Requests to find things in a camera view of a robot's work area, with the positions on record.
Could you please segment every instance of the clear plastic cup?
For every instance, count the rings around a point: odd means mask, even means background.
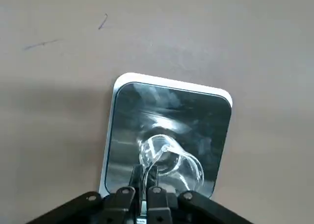
[[[195,156],[186,152],[172,137],[158,134],[140,143],[139,161],[144,167],[143,190],[148,172],[158,167],[159,186],[177,195],[197,191],[204,184],[204,171]]]

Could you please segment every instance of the metal tray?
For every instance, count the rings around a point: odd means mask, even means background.
[[[114,85],[99,192],[128,185],[139,143],[155,134],[175,138],[204,169],[199,192],[213,193],[231,116],[228,92],[160,77],[127,73]]]

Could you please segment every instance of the beige tabletop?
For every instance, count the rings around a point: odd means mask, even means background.
[[[0,0],[0,222],[98,188],[113,83],[137,72],[232,95],[215,201],[256,224],[311,223],[313,11],[313,0]]]

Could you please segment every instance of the screw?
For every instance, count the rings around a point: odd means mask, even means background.
[[[87,197],[88,201],[94,201],[96,199],[96,196],[90,196],[90,197]]]
[[[130,193],[130,191],[129,191],[128,188],[126,188],[126,189],[123,189],[123,190],[122,190],[122,193],[123,193],[123,194],[128,194],[128,193]]]
[[[161,192],[161,189],[159,187],[154,187],[153,188],[153,192],[154,193],[160,193]]]
[[[190,192],[188,192],[188,193],[185,193],[183,197],[187,200],[191,200],[193,198],[193,195]]]

